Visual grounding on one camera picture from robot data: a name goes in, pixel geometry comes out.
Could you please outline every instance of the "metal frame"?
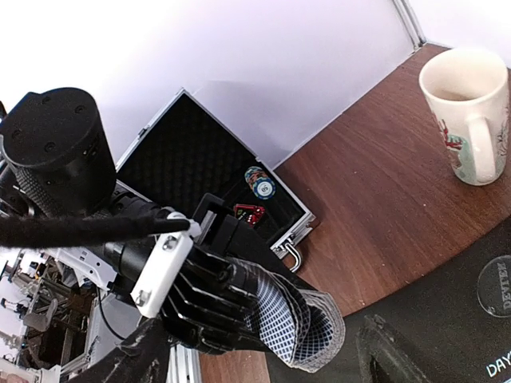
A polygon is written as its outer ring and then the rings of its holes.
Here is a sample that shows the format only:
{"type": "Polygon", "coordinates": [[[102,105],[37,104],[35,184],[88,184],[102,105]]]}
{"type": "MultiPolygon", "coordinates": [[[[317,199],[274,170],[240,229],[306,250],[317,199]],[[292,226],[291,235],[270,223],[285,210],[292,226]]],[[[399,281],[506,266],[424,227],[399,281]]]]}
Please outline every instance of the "metal frame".
{"type": "Polygon", "coordinates": [[[426,36],[422,32],[421,25],[410,3],[408,0],[392,0],[392,2],[406,28],[406,32],[410,35],[410,39],[414,44],[414,49],[419,49],[426,44],[426,36]]]}
{"type": "Polygon", "coordinates": [[[72,373],[76,373],[89,365],[89,357],[86,353],[82,353],[75,357],[72,361],[62,366],[61,379],[68,377],[72,373]]]}
{"type": "Polygon", "coordinates": [[[97,333],[99,332],[98,326],[99,321],[101,320],[101,316],[97,312],[98,307],[98,297],[96,297],[92,304],[90,305],[90,314],[89,314],[89,325],[87,326],[87,336],[85,337],[85,353],[87,354],[87,362],[89,363],[91,360],[91,356],[93,353],[93,347],[95,346],[97,339],[97,333]]]}
{"type": "Polygon", "coordinates": [[[170,349],[167,383],[201,383],[199,353],[175,345],[170,349]]]}

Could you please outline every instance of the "case handle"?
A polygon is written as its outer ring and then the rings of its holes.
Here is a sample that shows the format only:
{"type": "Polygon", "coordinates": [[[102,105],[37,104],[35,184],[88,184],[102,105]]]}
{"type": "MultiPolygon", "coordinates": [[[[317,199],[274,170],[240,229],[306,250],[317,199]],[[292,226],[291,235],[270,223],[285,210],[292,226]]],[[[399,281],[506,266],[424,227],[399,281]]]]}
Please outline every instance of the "case handle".
{"type": "Polygon", "coordinates": [[[302,266],[301,253],[298,250],[296,250],[294,243],[291,241],[291,239],[286,240],[286,242],[283,245],[280,245],[280,249],[287,251],[295,259],[295,264],[289,268],[291,273],[295,273],[302,266]]]}
{"type": "Polygon", "coordinates": [[[483,116],[470,116],[466,123],[469,127],[476,179],[478,182],[488,183],[494,180],[496,175],[495,156],[488,123],[483,116]]]}

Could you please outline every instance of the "white bracket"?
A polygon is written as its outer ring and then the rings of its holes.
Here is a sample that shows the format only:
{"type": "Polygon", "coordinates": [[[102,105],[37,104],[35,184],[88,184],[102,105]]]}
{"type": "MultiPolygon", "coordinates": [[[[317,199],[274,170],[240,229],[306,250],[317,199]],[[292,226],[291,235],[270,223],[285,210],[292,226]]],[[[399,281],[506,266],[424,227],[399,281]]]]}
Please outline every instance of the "white bracket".
{"type": "MultiPolygon", "coordinates": [[[[174,211],[168,219],[183,219],[184,215],[174,211]]],[[[192,237],[200,235],[200,225],[190,221],[187,231],[162,234],[138,278],[131,293],[138,310],[146,318],[155,318],[160,312],[185,259],[193,247],[192,237]]]]}
{"type": "Polygon", "coordinates": [[[100,289],[108,291],[109,282],[117,277],[113,267],[84,247],[59,247],[48,249],[48,253],[57,261],[73,268],[80,286],[87,278],[100,289]]]}

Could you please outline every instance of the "coffee mug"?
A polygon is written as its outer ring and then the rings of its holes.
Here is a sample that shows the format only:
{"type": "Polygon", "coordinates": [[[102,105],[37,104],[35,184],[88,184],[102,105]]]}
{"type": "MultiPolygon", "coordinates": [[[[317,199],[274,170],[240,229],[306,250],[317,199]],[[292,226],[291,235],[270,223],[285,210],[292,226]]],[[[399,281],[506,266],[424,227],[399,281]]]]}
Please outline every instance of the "coffee mug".
{"type": "Polygon", "coordinates": [[[508,150],[508,69],[502,59],[482,49],[447,50],[424,65],[419,84],[456,176],[476,186],[496,180],[508,150]]]}

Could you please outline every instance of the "black mat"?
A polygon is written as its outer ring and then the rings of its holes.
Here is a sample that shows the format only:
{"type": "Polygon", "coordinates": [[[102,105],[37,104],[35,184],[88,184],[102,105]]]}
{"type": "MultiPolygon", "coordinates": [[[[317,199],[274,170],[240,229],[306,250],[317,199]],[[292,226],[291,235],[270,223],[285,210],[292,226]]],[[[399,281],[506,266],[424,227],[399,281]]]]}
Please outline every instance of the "black mat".
{"type": "MultiPolygon", "coordinates": [[[[511,379],[511,318],[488,314],[477,297],[481,270],[501,255],[511,255],[511,219],[426,277],[345,318],[344,347],[319,372],[289,369],[268,354],[271,382],[361,382],[356,334],[364,317],[375,314],[415,347],[412,359],[422,360],[431,381],[453,381],[453,377],[458,377],[455,381],[507,382],[511,379]]],[[[496,272],[492,280],[499,297],[495,303],[501,305],[503,279],[496,272]]]]}

